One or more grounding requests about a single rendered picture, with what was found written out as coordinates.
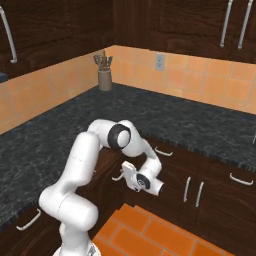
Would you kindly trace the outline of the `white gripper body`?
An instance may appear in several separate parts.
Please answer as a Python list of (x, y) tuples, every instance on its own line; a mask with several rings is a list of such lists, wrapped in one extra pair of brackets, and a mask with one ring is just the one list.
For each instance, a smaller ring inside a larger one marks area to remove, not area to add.
[(122, 163), (122, 171), (124, 173), (124, 178), (126, 180), (127, 186), (130, 189), (136, 192), (139, 192), (140, 189), (138, 187), (137, 179), (136, 179), (136, 174), (137, 174), (136, 167), (133, 164), (129, 163), (128, 161), (124, 161)]

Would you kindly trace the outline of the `dark wood drawer front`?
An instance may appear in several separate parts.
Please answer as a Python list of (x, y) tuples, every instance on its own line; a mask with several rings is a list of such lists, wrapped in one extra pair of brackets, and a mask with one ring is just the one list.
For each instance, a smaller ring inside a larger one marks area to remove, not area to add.
[[(31, 206), (25, 212), (32, 208), (39, 207)], [(24, 213), (0, 232), (0, 256), (52, 256), (61, 246), (60, 222), (41, 211), (32, 226), (19, 231), (16, 226)]]
[(135, 195), (136, 192), (127, 186), (124, 178), (116, 182), (112, 180), (112, 177), (120, 175), (119, 170), (124, 161), (132, 163), (136, 169), (139, 169), (145, 159), (144, 154), (131, 158), (123, 155), (120, 151), (103, 148), (100, 151), (91, 182), (86, 186), (79, 187), (77, 193), (95, 204), (108, 198), (122, 199), (127, 195)]
[[(234, 177), (244, 181), (250, 182), (251, 180), (254, 180), (254, 184), (252, 186), (239, 184), (229, 178), (230, 173), (232, 173)], [(254, 173), (226, 163), (211, 161), (208, 165), (207, 176), (222, 185), (227, 185), (240, 192), (256, 197), (256, 174)]]
[(155, 152), (162, 163), (164, 171), (172, 178), (184, 180), (187, 180), (189, 176), (199, 180), (205, 178), (204, 171), (201, 169), (202, 155), (171, 145), (169, 142), (159, 138), (145, 136), (145, 139), (153, 150), (157, 146), (163, 152), (173, 152), (173, 155), (170, 157)]

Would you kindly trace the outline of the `dark wood base cupboard door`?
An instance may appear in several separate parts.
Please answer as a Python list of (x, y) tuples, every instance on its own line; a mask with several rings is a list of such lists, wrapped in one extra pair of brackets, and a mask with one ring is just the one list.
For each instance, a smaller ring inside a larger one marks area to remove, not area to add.
[(256, 198), (205, 179), (194, 231), (235, 256), (256, 256)]
[(136, 194), (136, 205), (177, 226), (186, 227), (197, 179), (191, 178), (187, 201), (183, 202), (187, 180), (174, 179), (164, 169), (162, 169), (158, 178), (164, 182), (159, 195), (154, 196), (141, 191)]

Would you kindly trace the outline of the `grey utensil pot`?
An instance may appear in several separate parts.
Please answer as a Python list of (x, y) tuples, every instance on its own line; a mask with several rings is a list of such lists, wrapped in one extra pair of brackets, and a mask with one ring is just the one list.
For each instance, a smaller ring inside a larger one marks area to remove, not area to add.
[(112, 75), (110, 70), (98, 72), (98, 85), (101, 91), (110, 91), (112, 89)]

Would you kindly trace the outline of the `kitchen tools in pot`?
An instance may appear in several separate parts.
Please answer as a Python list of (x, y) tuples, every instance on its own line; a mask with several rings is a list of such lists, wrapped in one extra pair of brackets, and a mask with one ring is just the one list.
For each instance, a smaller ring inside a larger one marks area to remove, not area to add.
[(112, 63), (113, 57), (107, 57), (106, 51), (103, 51), (103, 54), (96, 54), (93, 56), (95, 64), (98, 66), (100, 71), (108, 71)]

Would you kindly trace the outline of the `grey wall socket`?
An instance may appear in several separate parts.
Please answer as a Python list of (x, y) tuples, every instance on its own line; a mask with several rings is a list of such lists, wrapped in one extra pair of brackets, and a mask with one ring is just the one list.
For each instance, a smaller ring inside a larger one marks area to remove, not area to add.
[(157, 53), (155, 58), (155, 69), (158, 71), (164, 70), (165, 55)]

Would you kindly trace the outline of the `dark wood wall cupboard door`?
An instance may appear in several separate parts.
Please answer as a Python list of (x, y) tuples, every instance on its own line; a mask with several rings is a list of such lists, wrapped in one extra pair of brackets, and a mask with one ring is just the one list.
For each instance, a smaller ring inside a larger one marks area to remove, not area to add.
[(229, 0), (161, 0), (158, 31), (165, 51), (227, 59), (234, 25), (229, 17), (225, 45), (220, 39)]
[(238, 39), (235, 43), (236, 58), (241, 62), (256, 64), (256, 0), (254, 0), (250, 17), (248, 20), (242, 49), (238, 49), (239, 37), (247, 9), (248, 0), (239, 0), (241, 3), (239, 9)]
[(0, 0), (0, 72), (15, 78), (114, 43), (113, 0)]

